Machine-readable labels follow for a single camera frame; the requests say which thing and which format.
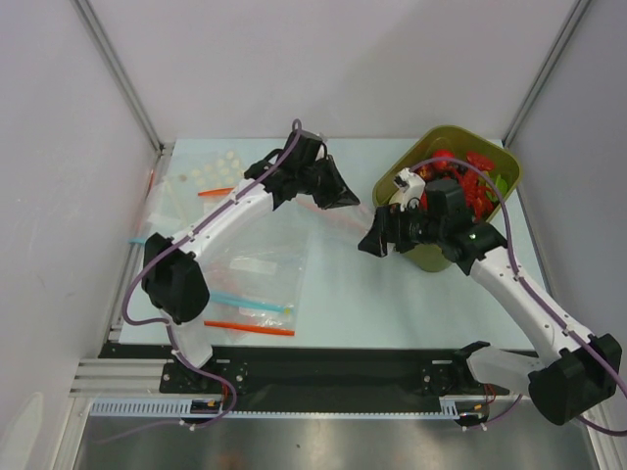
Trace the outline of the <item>red toy lobster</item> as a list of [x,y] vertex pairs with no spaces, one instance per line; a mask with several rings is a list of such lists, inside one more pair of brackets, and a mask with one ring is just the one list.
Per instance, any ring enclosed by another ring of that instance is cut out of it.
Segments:
[[[492,160],[475,152],[467,152],[466,161],[486,176],[489,176],[490,172],[496,168]],[[475,218],[486,220],[498,202],[496,193],[482,177],[471,169],[468,169],[461,177],[460,185],[466,204],[473,210]]]

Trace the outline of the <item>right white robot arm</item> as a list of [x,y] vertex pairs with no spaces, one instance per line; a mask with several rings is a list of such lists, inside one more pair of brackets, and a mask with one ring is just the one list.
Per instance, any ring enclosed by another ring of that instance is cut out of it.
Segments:
[[360,251],[383,258],[389,249],[406,253],[418,245],[438,246],[506,310],[537,354],[531,358],[473,343],[459,351],[461,362],[452,368],[460,391],[474,393],[484,384],[503,387],[530,398],[556,425],[625,391],[618,342],[609,334],[593,334],[531,279],[500,231],[474,221],[458,183],[425,182],[408,169],[394,183],[401,199],[377,208]]

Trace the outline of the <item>clear red-zipper bag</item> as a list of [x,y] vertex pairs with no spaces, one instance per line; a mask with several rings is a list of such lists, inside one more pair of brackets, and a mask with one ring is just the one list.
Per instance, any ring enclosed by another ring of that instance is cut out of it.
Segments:
[[373,220],[373,209],[359,204],[339,209],[320,209],[309,196],[298,196],[295,202],[302,213],[329,237],[355,246],[368,232]]

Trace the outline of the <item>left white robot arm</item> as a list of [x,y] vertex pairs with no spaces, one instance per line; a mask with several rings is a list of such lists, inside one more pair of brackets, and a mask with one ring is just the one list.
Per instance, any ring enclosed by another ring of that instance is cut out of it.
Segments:
[[312,197],[323,211],[360,202],[323,139],[294,120],[284,146],[249,166],[208,215],[174,237],[155,233],[148,238],[141,288],[169,331],[174,355],[185,363],[180,376],[191,390],[204,392],[216,379],[216,369],[208,362],[213,347],[202,318],[211,298],[202,257],[225,247],[241,230],[298,195]]

